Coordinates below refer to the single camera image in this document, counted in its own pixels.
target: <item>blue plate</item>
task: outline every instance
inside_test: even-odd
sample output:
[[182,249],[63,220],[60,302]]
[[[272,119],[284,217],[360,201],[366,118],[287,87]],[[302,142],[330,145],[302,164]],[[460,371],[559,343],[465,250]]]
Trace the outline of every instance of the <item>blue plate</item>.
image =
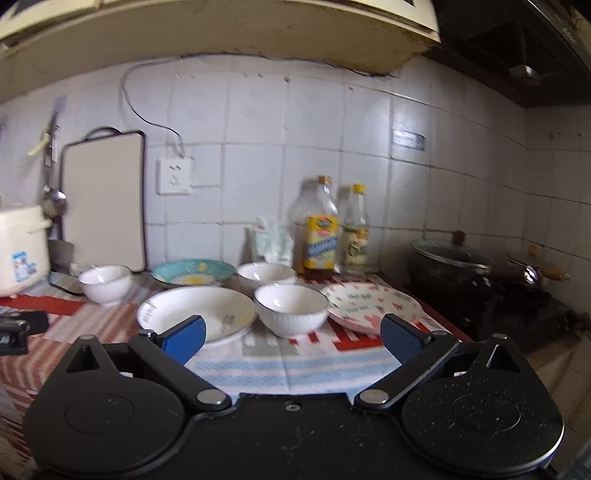
[[228,263],[203,258],[189,258],[159,265],[152,270],[152,278],[167,287],[221,285],[236,269]]

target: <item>metal screw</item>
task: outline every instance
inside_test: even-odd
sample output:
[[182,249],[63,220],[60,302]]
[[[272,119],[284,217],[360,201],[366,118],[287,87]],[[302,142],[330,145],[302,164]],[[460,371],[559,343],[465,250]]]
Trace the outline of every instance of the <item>metal screw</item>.
[[220,405],[226,400],[226,394],[217,388],[208,388],[197,394],[197,400],[205,405]]
[[381,405],[386,403],[389,399],[388,394],[384,390],[377,388],[370,388],[360,393],[359,398],[365,403],[371,403],[372,405]]

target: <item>pink patterned plate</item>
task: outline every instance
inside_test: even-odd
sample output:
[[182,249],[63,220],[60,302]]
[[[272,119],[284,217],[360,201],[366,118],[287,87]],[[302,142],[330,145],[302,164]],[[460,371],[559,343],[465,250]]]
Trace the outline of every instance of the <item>pink patterned plate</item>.
[[330,316],[335,322],[355,332],[379,335],[379,324],[387,313],[395,313],[412,322],[423,314],[412,297],[373,283],[343,283],[322,289],[331,303]]

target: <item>yellow label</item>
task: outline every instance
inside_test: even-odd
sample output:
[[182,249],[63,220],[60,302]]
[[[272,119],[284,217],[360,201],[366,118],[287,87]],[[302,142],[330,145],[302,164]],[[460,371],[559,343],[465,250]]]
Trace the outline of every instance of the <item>yellow label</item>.
[[336,217],[318,215],[308,218],[306,268],[332,270],[335,267],[338,226]]
[[368,259],[369,232],[366,228],[345,228],[343,232],[344,267],[365,265]]

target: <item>white cutting board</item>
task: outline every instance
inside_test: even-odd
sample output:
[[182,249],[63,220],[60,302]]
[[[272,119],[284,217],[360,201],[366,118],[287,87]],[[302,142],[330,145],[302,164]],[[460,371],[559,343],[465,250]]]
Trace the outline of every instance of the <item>white cutting board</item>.
[[138,131],[64,147],[60,187],[68,210],[61,237],[74,244],[75,264],[145,269],[144,147]]

